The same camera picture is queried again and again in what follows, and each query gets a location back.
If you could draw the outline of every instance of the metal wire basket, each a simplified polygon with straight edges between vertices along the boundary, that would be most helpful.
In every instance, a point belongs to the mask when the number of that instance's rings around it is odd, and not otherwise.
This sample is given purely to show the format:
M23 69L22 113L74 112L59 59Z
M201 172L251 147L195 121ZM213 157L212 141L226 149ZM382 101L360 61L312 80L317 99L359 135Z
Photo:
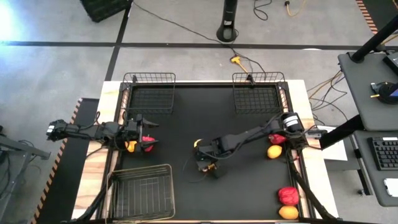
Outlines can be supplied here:
M122 108L127 115L171 114L174 105L174 73L126 73L121 91L128 91Z
M168 164L112 173L114 193L109 211L118 223L147 222L175 214L172 168Z
M238 114L280 113L287 108L281 72L234 73L233 95Z

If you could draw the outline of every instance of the gray desk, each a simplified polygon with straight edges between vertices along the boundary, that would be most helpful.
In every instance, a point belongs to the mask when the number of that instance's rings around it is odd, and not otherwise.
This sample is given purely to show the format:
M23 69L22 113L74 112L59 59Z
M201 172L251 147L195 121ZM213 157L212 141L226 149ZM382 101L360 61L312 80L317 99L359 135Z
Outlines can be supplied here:
M346 138L355 130L395 131L398 130L398 106L381 103L371 98L371 83L398 82L396 75L382 60L385 54L368 54L361 63L354 63L348 54L338 56L341 70L346 77L349 90L359 114L322 136L320 144L328 147Z
M354 139L358 145L358 149L363 158L363 162L368 172L369 179L372 183L374 194L380 205L385 207L398 206L398 197L390 197L387 194L383 180L385 178L398 178L398 171L379 171L373 159L371 149L367 142L371 137L397 137L398 131L395 132L375 132L375 131L355 131Z

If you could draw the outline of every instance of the black stand base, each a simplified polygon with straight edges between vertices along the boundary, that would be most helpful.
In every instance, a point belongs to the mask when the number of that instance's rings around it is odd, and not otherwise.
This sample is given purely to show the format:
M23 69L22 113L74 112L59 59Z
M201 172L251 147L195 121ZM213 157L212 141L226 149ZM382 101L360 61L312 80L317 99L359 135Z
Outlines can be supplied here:
M238 0L224 0L223 20L217 30L217 38L222 42L232 42L236 39L235 14Z
M233 23L231 25L222 24L217 30L217 39L222 42L232 42L236 39L236 30Z

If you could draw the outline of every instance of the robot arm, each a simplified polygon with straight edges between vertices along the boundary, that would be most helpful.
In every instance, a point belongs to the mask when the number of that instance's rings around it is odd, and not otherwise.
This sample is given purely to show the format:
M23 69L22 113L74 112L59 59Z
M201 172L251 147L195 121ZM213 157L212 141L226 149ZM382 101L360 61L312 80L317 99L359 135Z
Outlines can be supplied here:
M225 174L225 171L220 169L218 161L230 158L244 144L267 138L270 134L280 134L287 139L287 143L292 148L297 149L308 144L303 132L304 127L299 115L284 113L271 118L265 125L240 134L227 134L210 142L196 141L195 160L200 171L211 172L215 177L220 177Z
M136 116L135 120L128 120L120 125L116 122L92 124L82 127L76 124L68 124L64 120L56 120L50 123L47 130L47 140L58 141L64 138L87 139L98 141L108 147L126 149L130 144L134 145L134 151L142 151L152 146L157 141L142 141L142 129L144 127L158 127L142 117Z

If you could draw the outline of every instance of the desk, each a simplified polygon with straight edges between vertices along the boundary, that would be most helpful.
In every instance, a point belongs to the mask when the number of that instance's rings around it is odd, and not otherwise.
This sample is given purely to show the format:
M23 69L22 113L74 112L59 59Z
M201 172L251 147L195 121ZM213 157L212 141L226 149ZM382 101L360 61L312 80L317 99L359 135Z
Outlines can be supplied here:
M376 167L376 163L373 159L371 149L368 144L368 138L371 137L397 137L398 132L368 132L368 131L355 131L354 139L358 146L358 150L361 153L363 162L368 172L369 179L372 183L374 193L376 195L377 201L380 205L385 207L398 206L398 198L390 197L387 194L386 188L384 186L383 180L385 178L398 178L397 171L379 171Z
M398 75L382 61L385 56L385 54L368 54L361 63L353 62L348 54L338 56L341 70L346 77L359 114L322 136L320 140L322 148L351 135L355 130L397 130L398 106L370 98L374 94L371 83L398 82Z
M113 121L118 98L127 97L119 95L120 84L121 82L104 82L98 105L98 111L101 112L99 122ZM309 128L314 122L304 81L288 80L288 84L293 109L300 115L303 125ZM308 141L311 145L318 146L318 141L314 139L309 139ZM99 147L100 145L97 142L91 142L87 153ZM338 217L322 152L316 149L306 148L303 150L302 155L306 165L308 181L313 193L332 215ZM86 160L72 218L77 218L83 214L100 191L106 159L107 151L102 150L93 154ZM112 163L111 167L114 167L116 163L116 153L113 154L110 161ZM301 203L304 216L309 217L305 195L301 189L299 189L299 191L302 196Z

